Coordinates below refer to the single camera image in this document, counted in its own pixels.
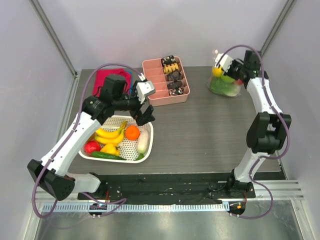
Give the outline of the green toy apple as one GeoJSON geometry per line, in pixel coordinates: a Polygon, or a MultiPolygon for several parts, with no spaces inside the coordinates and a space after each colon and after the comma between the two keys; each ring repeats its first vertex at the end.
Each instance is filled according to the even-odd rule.
{"type": "Polygon", "coordinates": [[[234,78],[228,75],[221,75],[220,79],[227,84],[233,84],[236,81],[234,78]]]}

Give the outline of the clear zip top bag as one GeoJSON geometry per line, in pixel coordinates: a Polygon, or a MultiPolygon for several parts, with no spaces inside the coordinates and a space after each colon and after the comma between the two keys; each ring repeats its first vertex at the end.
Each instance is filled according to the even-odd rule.
{"type": "Polygon", "coordinates": [[[214,63],[206,84],[208,89],[217,95],[236,97],[243,84],[237,75],[237,71],[243,66],[243,60],[229,55],[223,57],[217,49],[212,54],[214,63]]]}

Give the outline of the green toy lettuce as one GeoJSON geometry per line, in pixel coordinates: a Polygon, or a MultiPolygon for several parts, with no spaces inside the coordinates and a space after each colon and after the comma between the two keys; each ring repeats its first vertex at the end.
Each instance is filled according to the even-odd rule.
{"type": "Polygon", "coordinates": [[[235,83],[227,84],[220,78],[213,77],[209,82],[209,89],[217,95],[236,97],[240,93],[241,87],[235,83]]]}

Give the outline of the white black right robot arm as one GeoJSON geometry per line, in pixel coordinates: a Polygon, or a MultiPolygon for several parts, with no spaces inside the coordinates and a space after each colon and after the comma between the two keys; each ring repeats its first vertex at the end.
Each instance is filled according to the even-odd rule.
{"type": "Polygon", "coordinates": [[[252,191],[253,177],[264,160],[274,159],[274,153],[290,142],[288,132],[292,118],[276,104],[259,52],[247,49],[244,59],[233,60],[227,73],[243,82],[256,111],[246,134],[247,151],[226,180],[226,193],[236,198],[252,191]]]}

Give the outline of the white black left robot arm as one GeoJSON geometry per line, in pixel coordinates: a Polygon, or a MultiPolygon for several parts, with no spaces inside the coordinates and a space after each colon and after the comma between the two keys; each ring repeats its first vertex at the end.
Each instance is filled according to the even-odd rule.
{"type": "Polygon", "coordinates": [[[83,101],[80,112],[56,145],[40,160],[32,159],[28,163],[35,187],[42,188],[58,201],[71,193],[89,193],[97,200],[106,195],[106,186],[94,174],[72,175],[68,169],[89,137],[116,111],[128,111],[139,126],[154,121],[151,105],[145,112],[141,111],[147,98],[156,92],[153,83],[141,75],[131,92],[125,93],[126,86],[124,77],[111,74],[105,78],[98,96],[89,96],[83,101]]]}

